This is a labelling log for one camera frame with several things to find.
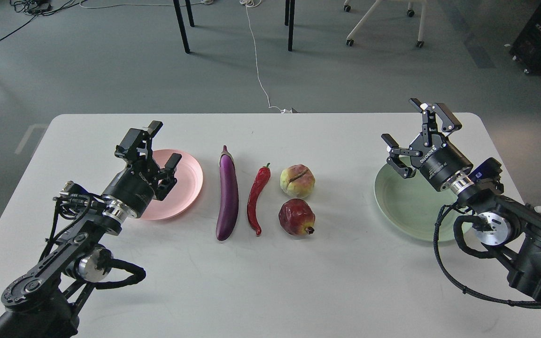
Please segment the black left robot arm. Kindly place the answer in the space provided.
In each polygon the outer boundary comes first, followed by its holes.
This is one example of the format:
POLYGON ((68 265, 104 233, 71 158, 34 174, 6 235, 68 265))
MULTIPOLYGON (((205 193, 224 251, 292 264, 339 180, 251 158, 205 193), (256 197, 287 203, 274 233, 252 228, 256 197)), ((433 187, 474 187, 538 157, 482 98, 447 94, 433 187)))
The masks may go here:
POLYGON ((94 290, 144 280, 144 268, 114 258, 100 240, 119 235, 127 218, 142 217, 151 201, 163 201, 178 182, 180 154, 163 167, 153 159, 152 141, 162 126, 152 121, 146 129, 129 129, 115 149, 126 167, 101 195, 69 181, 54 198, 52 230, 39 261, 2 292, 0 338, 74 336, 78 314, 94 290))

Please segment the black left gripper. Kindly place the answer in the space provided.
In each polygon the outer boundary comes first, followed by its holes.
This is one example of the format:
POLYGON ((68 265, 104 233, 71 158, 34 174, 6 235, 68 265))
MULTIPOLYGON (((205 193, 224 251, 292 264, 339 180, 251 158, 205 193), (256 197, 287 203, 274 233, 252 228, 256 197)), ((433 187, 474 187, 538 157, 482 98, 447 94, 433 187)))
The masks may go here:
POLYGON ((163 122, 152 121, 145 129, 130 128, 114 151, 114 156, 125 161, 126 167, 116 174, 102 195, 128 205, 135 215, 144 214, 155 199, 156 190, 157 199, 164 200, 178 182, 175 173, 181 154, 172 153, 161 171, 153 160, 152 141, 162 126, 163 122))

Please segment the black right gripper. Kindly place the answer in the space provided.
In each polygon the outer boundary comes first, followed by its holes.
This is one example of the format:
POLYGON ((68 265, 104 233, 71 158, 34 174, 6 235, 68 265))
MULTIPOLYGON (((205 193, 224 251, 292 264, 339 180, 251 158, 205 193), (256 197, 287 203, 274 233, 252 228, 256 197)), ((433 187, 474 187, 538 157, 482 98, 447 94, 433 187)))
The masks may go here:
POLYGON ((462 123, 444 103, 422 103, 410 98, 409 103, 422 115, 421 132, 411 143, 412 149, 402 148, 388 133, 381 135, 388 145, 386 162, 403 177, 415 176, 416 169, 436 191, 443 191, 451 176, 461 171, 470 174, 474 165, 454 146, 448 136, 462 129, 462 123), (411 165, 404 164, 400 156, 411 157, 411 165))

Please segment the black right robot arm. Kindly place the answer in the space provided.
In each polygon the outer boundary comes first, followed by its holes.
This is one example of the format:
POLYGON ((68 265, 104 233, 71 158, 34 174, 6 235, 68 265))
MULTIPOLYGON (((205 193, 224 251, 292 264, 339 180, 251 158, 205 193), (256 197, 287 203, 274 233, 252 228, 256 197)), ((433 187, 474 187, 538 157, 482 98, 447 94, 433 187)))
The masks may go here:
POLYGON ((502 164, 496 158, 475 168, 449 140, 462 124, 445 104, 416 98, 409 102, 422 116, 421 131, 408 147, 382 134, 388 145, 386 162, 403 179, 419 173, 435 191, 455 195, 455 202, 443 205, 434 223, 433 250, 442 273, 462 293, 480 300, 541 309, 541 214, 504 195, 502 164), (508 272, 509 287, 530 301, 490 297, 451 276, 442 263, 438 240, 442 221, 452 210, 458 212, 453 233, 459 249, 478 259, 496 259, 508 272))

